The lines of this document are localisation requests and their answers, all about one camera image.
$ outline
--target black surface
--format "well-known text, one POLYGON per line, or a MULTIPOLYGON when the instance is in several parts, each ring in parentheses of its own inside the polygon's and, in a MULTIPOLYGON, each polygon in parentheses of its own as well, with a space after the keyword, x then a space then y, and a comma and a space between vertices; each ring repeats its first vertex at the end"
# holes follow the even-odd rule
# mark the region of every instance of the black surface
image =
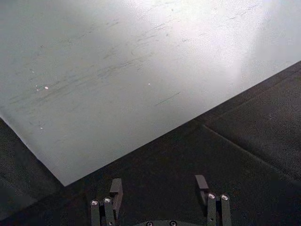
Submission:
POLYGON ((112 178, 122 178, 122 225, 203 224, 194 191, 201 174, 214 193, 230 196, 232 225, 301 225, 300 69, 293 65, 2 224, 89 225, 88 201, 105 197, 112 178))
POLYGON ((61 188, 63 185, 0 119, 0 219, 61 188))
POLYGON ((200 226, 200 225, 193 225, 186 222, 181 221, 170 221, 170 220, 162 220, 162 221, 148 221, 143 222, 141 224, 135 225, 135 226, 147 226, 149 223, 151 223, 152 226, 172 226, 171 222, 175 223, 175 226, 200 226))

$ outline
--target large white panel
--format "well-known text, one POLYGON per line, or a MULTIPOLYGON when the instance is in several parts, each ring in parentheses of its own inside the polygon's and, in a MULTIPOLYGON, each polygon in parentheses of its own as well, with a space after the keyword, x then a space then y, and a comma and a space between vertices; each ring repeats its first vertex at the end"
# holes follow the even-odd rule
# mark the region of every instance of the large white panel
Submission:
POLYGON ((0 115, 67 185, 300 60, 300 10, 3 0, 0 115))

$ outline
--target gray surface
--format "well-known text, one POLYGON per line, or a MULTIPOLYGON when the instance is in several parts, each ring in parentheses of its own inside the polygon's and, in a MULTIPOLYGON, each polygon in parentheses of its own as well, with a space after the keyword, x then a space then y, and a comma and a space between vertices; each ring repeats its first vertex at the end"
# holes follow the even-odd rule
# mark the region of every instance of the gray surface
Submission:
POLYGON ((0 1, 0 116, 64 184, 301 58, 298 1, 0 1))

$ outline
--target seam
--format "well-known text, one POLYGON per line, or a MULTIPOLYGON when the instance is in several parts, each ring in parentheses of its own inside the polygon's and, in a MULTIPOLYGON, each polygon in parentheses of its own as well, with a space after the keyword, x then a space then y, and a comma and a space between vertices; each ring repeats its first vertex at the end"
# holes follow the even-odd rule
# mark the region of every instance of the seam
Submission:
POLYGON ((207 127, 206 125, 203 125, 203 127, 207 130, 209 130, 210 132, 214 133, 215 135, 225 139, 226 141, 228 141, 229 143, 231 143, 232 145, 234 145, 235 147, 237 147, 238 149, 240 149, 241 151, 243 151, 244 153, 246 153, 247 155, 249 155, 250 157, 255 158, 257 161, 259 161, 260 163, 262 163, 265 166, 268 166, 270 168, 272 168, 274 171, 276 171, 277 173, 281 174, 283 177, 289 179, 290 181, 292 181, 294 184, 296 184, 297 186, 301 186, 301 182, 296 180, 295 178, 293 178, 292 176, 284 173, 283 171, 281 171, 280 169, 276 168, 275 166, 269 164, 268 162, 264 161, 263 159, 261 159, 260 157, 258 157, 257 155, 249 152, 248 150, 242 148, 241 146, 239 146, 238 144, 234 143, 233 141, 225 138, 223 135, 219 134, 218 132, 214 131, 213 129, 207 127))
MULTIPOLYGON (((241 107, 241 106, 243 106, 243 105, 249 103, 250 101, 252 101, 252 100, 255 99, 256 97, 258 97, 259 95, 262 95, 262 94, 266 93, 267 91, 271 90, 271 89, 274 88, 275 86, 280 85, 282 82, 284 82, 284 81, 286 81, 286 80, 288 80, 288 79, 291 79, 293 76, 296 76, 296 74, 299 73, 300 71, 301 71, 301 69, 299 69, 299 70, 293 72, 292 74, 288 75, 285 79, 282 79, 281 81, 275 83, 273 86, 268 87, 268 88, 265 89, 265 90, 259 91, 259 92, 256 93, 253 97, 251 97, 251 98, 249 98, 248 100, 246 100, 246 101, 240 103, 239 105, 235 106, 234 108, 231 108, 231 109, 229 109, 228 111, 225 111, 225 112, 223 112, 223 113, 221 113, 221 114, 216 115, 216 117, 214 117, 213 119, 206 121, 205 124, 209 124, 209 123, 211 123, 211 122, 213 122, 213 121, 215 121, 215 120, 218 120, 219 118, 222 118, 225 114, 233 112, 234 110, 238 109, 239 107, 241 107)), ((244 92, 238 94, 237 96, 235 96, 235 97, 233 97, 233 98, 236 98, 236 97, 242 95, 244 92)))

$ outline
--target screw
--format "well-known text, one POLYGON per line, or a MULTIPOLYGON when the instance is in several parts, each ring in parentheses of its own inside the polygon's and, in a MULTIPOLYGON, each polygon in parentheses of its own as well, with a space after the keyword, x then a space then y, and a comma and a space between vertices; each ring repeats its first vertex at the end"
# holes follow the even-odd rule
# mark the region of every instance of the screw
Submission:
POLYGON ((104 199, 104 202, 111 202, 111 198, 110 198, 110 197, 106 197, 106 198, 104 199))
POLYGON ((225 195, 225 194, 222 194, 222 199, 224 199, 224 200, 228 200, 228 199, 229 199, 229 197, 228 197, 227 195, 225 195))
POLYGON ((97 200, 92 200, 92 202, 91 202, 91 205, 92 206, 96 206, 98 204, 98 201, 97 200))
POLYGON ((213 193, 209 193, 208 197, 209 197, 210 199, 215 199, 215 195, 214 195, 213 193))
POLYGON ((171 222, 169 222, 170 226, 177 226, 177 222, 175 222, 174 220, 172 220, 171 222))

